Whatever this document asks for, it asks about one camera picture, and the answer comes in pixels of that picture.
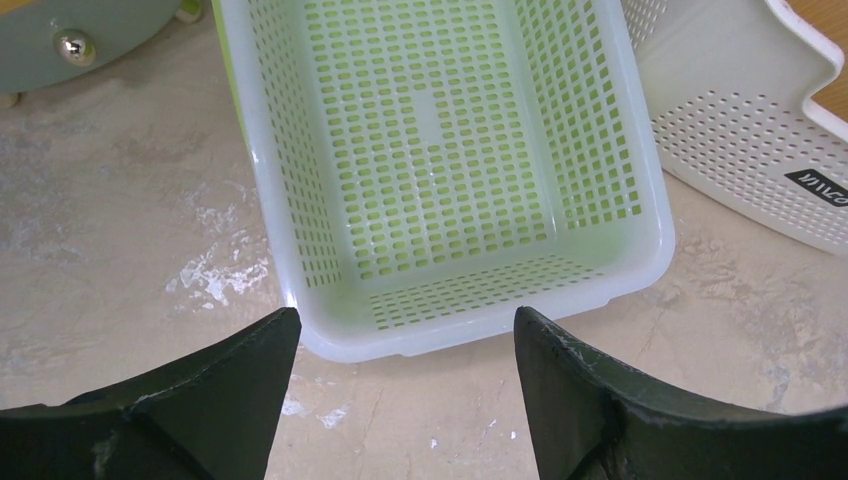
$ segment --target mesh pattern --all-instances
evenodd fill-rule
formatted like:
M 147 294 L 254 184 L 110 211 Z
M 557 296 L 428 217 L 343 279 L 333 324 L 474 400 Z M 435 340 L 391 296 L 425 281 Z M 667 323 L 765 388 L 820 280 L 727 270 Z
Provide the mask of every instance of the mesh pattern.
M 563 288 L 599 276 L 602 273 L 550 255 L 423 287 L 375 295 L 371 297 L 371 305 L 377 328 L 387 330 Z
M 249 0 L 271 126 L 307 284 L 341 280 L 286 2 Z
M 666 0 L 621 0 L 621 6 L 634 49 L 654 34 L 657 18 L 668 8 Z
M 492 3 L 324 0 L 305 12 L 361 279 L 549 238 Z
M 641 213 L 591 0 L 516 2 L 569 229 Z
M 653 121 L 663 150 L 734 197 L 834 245 L 848 243 L 848 209 L 834 208 L 783 174 L 799 162 L 848 185 L 848 146 L 808 120 L 739 93 L 698 96 Z

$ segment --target logo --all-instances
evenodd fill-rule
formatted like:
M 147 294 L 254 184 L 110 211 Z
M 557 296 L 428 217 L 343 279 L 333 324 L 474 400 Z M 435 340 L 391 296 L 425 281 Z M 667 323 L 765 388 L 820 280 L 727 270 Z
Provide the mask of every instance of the logo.
M 848 207 L 848 190 L 816 170 L 787 173 L 786 178 L 834 207 Z

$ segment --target brand label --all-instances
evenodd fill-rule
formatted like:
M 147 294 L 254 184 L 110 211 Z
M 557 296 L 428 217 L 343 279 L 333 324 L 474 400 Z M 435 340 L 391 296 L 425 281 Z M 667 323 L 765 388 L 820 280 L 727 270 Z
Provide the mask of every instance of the brand label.
M 834 207 L 848 207 L 848 190 L 816 170 L 787 173 L 786 178 Z

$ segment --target white perforated container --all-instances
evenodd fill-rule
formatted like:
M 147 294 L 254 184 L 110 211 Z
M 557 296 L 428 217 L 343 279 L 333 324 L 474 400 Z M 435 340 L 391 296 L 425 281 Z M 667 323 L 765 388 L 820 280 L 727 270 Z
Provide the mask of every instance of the white perforated container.
M 782 0 L 622 4 L 666 170 L 848 257 L 848 125 L 811 98 L 839 47 Z
M 617 0 L 216 5 L 285 302 L 355 362 L 641 289 L 674 234 Z

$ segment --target concrete floor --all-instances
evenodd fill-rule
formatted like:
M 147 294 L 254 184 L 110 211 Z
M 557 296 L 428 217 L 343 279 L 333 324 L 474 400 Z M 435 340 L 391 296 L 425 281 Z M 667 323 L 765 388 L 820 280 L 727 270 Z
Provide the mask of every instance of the concrete floor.
M 669 273 L 561 324 L 720 400 L 848 402 L 848 263 L 667 180 Z M 280 304 L 211 16 L 0 111 L 0 285 L 0 408 L 64 402 Z M 360 365 L 301 348 L 268 478 L 534 478 L 511 343 Z

